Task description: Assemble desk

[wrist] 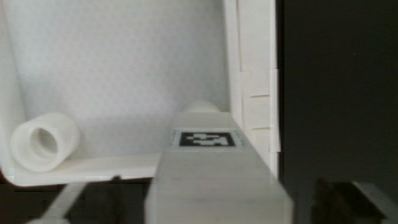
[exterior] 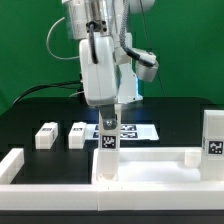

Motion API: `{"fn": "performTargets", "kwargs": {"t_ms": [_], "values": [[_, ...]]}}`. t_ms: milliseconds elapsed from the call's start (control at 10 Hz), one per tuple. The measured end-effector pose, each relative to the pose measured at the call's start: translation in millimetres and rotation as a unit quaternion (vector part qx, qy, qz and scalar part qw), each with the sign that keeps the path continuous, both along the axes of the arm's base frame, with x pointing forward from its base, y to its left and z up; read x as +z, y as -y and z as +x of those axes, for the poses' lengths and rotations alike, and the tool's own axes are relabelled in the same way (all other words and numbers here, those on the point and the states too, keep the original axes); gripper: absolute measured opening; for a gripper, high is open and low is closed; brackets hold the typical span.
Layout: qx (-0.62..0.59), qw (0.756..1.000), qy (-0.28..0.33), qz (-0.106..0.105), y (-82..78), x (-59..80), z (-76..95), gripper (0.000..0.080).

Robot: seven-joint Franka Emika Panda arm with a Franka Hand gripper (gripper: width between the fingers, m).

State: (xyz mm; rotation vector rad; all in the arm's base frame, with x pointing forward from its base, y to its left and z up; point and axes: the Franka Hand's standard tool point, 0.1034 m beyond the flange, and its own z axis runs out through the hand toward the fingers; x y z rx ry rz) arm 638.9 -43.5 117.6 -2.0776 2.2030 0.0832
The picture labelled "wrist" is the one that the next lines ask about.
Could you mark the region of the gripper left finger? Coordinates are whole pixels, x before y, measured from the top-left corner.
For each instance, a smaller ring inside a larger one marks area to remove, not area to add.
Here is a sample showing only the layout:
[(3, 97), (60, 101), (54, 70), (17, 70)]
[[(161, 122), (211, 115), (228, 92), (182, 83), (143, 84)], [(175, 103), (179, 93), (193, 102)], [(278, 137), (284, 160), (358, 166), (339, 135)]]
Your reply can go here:
[(83, 192), (85, 186), (85, 183), (69, 183), (65, 185), (44, 211), (44, 214), (24, 224), (70, 224), (65, 218), (65, 214)]

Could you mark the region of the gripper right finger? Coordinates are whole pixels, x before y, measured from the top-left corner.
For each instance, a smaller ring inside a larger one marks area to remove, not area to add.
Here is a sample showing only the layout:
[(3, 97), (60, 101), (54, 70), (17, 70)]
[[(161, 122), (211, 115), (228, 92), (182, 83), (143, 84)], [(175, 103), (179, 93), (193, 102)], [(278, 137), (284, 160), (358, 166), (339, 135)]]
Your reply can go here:
[(398, 204), (372, 183), (316, 180), (312, 224), (398, 224)]

